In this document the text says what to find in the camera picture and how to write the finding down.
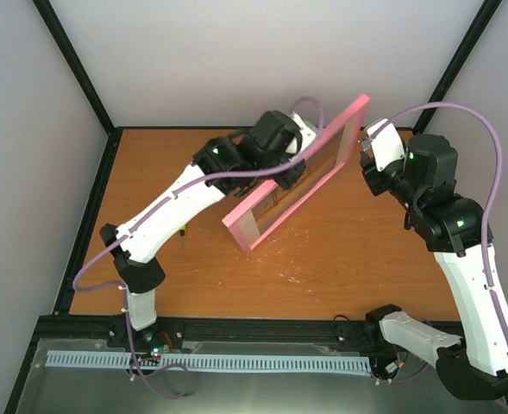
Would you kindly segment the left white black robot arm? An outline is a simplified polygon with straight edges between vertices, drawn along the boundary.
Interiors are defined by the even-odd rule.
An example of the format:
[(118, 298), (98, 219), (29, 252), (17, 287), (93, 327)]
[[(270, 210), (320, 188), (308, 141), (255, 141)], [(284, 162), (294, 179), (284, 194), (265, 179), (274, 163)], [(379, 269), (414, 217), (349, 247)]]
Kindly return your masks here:
[(155, 257), (160, 248), (200, 212), (228, 195), (247, 194), (257, 183), (255, 177), (224, 174), (266, 170), (295, 160), (296, 165), (270, 176), (288, 190), (305, 169), (300, 154), (316, 137), (316, 130), (297, 113), (266, 111), (253, 127), (208, 140), (173, 184), (137, 216), (100, 229), (126, 285), (130, 341), (144, 348), (157, 336), (155, 291), (166, 277)]

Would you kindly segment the sunset photo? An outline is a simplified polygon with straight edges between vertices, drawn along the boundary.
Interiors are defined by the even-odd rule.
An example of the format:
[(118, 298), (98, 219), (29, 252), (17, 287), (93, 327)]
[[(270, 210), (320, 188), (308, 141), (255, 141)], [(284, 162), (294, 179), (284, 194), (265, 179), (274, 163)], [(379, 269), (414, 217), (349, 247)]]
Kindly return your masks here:
[(253, 208), (260, 232), (270, 227), (336, 166), (341, 144), (342, 138), (334, 136), (305, 162), (304, 172), (289, 190), (277, 186)]

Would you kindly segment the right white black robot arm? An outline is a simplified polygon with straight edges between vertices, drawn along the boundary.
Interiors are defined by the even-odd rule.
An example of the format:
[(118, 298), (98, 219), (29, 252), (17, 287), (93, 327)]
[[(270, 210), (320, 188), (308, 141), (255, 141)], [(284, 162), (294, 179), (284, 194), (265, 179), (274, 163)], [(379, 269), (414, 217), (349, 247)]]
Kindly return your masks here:
[(366, 314), (376, 348), (396, 345), (436, 370), (444, 387), (461, 400), (498, 400), (508, 395), (508, 343), (493, 300), (499, 284), (486, 279), (484, 257), (494, 257), (481, 234), (483, 208), (456, 193), (458, 153), (440, 135), (393, 140), (392, 147), (361, 153), (362, 176), (378, 196), (390, 193), (405, 208), (404, 227), (425, 242), (442, 269), (461, 318), (462, 336), (447, 334), (407, 315), (394, 304)]

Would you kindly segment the pink wooden picture frame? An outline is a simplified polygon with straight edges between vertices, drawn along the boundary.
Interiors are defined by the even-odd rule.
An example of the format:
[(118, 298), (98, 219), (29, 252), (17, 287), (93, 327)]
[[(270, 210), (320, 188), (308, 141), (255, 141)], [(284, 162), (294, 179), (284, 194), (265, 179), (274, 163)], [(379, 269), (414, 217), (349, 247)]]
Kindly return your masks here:
[(325, 126), (320, 142), (317, 144), (316, 152), (334, 136), (342, 138), (339, 153), (340, 157), (336, 161), (336, 166), (323, 176), (312, 189), (302, 196), (264, 232), (260, 232), (260, 229), (257, 227), (252, 210), (264, 197), (278, 186), (278, 184), (271, 179), (259, 184), (223, 219), (223, 224), (227, 227), (230, 234), (235, 238), (235, 241), (243, 251), (249, 253), (256, 248), (278, 228), (287, 217), (298, 210), (308, 198), (311, 198), (319, 188), (330, 181), (347, 165), (357, 145), (358, 134), (361, 131), (369, 102), (370, 97), (368, 95), (359, 95), (340, 115)]

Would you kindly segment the yellow handled screwdriver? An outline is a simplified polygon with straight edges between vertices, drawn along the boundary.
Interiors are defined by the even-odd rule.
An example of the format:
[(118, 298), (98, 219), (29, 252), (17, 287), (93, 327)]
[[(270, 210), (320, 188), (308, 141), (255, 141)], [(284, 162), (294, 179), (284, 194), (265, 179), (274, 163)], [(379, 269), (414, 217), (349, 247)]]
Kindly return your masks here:
[(187, 225), (186, 224), (184, 224), (183, 226), (181, 226), (179, 228), (179, 232), (178, 232), (178, 236), (179, 236), (178, 251), (180, 251), (182, 249), (183, 241), (184, 241), (185, 234), (186, 234), (186, 230), (187, 230)]

